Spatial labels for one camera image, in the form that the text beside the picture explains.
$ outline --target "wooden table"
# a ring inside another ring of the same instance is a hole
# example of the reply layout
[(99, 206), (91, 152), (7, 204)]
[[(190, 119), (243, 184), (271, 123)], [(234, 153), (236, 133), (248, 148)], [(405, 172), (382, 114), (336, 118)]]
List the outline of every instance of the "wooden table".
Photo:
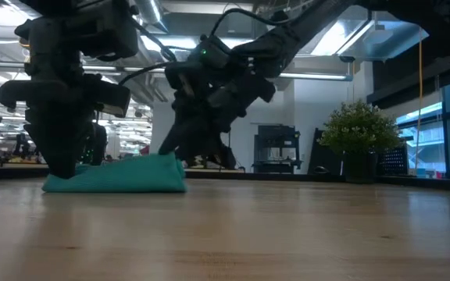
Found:
[(189, 180), (187, 194), (0, 181), (0, 280), (450, 280), (450, 193)]

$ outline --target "cable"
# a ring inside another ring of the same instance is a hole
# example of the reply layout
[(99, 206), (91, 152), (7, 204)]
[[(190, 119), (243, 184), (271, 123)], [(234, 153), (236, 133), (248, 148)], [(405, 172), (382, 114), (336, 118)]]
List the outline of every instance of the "cable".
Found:
[(227, 11), (227, 7), (228, 7), (230, 4), (236, 5), (239, 9), (243, 9), (243, 8), (240, 7), (239, 4), (237, 4), (236, 2), (228, 2), (228, 3), (225, 5), (225, 7), (223, 7), (222, 13), (224, 13), (225, 11)]
[(209, 33), (209, 36), (210, 37), (213, 36), (215, 34), (216, 30), (218, 29), (218, 27), (220, 26), (220, 24), (222, 23), (223, 19), (225, 19), (226, 16), (228, 16), (229, 14), (234, 13), (234, 12), (238, 12), (238, 13), (241, 13), (243, 15), (249, 16), (249, 17), (251, 17), (251, 18), (253, 18), (255, 20), (258, 20), (261, 23), (268, 24), (268, 25), (271, 25), (271, 26), (280, 26), (282, 24), (285, 24), (285, 23), (288, 23), (289, 21), (291, 21), (291, 20), (283, 20), (283, 21), (280, 21), (280, 22), (274, 22), (272, 20), (263, 19), (261, 16), (258, 16), (258, 15), (256, 15), (253, 12), (249, 12), (249, 11), (246, 11), (246, 10), (243, 10), (243, 9), (234, 8), (234, 9), (227, 10), (226, 12), (224, 12), (220, 16), (220, 18), (216, 21), (215, 26), (212, 28), (211, 33)]
[(140, 31), (141, 34), (145, 35), (148, 39), (156, 43), (161, 48), (161, 54), (162, 56), (171, 61), (176, 62), (177, 57), (171, 50), (169, 50), (159, 39), (157, 39), (156, 36), (152, 35), (150, 32), (148, 32), (143, 26), (141, 26), (135, 19), (131, 18), (131, 24), (133, 24), (138, 31)]
[(423, 29), (420, 27), (420, 110), (418, 112), (418, 130), (416, 132), (416, 175), (418, 175), (418, 154), (420, 153), (421, 108), (423, 107)]
[(146, 72), (148, 72), (148, 71), (151, 71), (151, 70), (153, 70), (153, 69), (158, 69), (158, 68), (161, 68), (161, 67), (170, 66), (170, 65), (172, 65), (172, 64), (174, 64), (174, 63), (175, 63), (175, 62), (162, 62), (162, 63), (155, 64), (155, 65), (153, 65), (153, 66), (147, 66), (147, 67), (144, 67), (143, 69), (140, 69), (140, 70), (138, 70), (138, 71), (135, 71), (135, 72), (133, 72), (132, 74), (130, 74), (130, 75), (124, 77), (118, 84), (119, 84), (120, 86), (123, 86), (129, 79), (132, 79), (132, 78), (134, 78), (134, 77), (136, 77), (136, 76), (138, 76), (138, 75), (141, 75), (141, 74), (146, 73)]

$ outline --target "desk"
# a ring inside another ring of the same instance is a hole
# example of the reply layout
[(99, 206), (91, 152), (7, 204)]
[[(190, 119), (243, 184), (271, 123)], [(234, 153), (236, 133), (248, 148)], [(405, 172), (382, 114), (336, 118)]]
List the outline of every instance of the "desk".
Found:
[(450, 280), (450, 192), (187, 180), (186, 194), (43, 194), (42, 184), (0, 181), (0, 281)]

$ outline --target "folded cloth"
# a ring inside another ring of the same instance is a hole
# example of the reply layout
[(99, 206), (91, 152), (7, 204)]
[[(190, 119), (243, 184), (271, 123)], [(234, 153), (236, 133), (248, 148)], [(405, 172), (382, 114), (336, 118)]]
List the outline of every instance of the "folded cloth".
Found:
[(101, 166), (80, 165), (65, 180), (49, 175), (46, 192), (185, 192), (185, 171), (175, 155), (146, 155)]

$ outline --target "plant pot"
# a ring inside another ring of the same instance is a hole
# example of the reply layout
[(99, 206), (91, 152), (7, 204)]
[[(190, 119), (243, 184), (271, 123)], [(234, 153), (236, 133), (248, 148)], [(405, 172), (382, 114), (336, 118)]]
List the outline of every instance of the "plant pot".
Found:
[(374, 183), (377, 162), (376, 153), (345, 153), (343, 172), (347, 183)]

